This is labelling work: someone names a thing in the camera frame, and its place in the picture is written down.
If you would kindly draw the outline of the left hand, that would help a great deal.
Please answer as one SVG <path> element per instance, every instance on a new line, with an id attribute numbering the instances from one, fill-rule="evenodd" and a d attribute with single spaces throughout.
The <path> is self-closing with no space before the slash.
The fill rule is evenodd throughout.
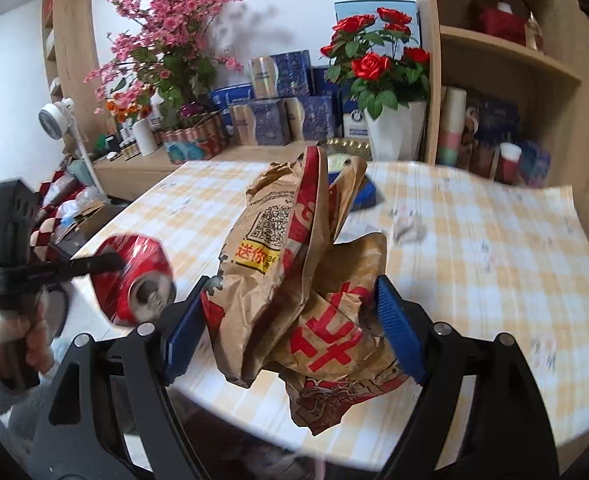
<path id="1" fill-rule="evenodd" d="M 24 389 L 24 370 L 47 374 L 53 366 L 46 308 L 38 302 L 28 315 L 0 310 L 0 380 L 11 389 Z"/>

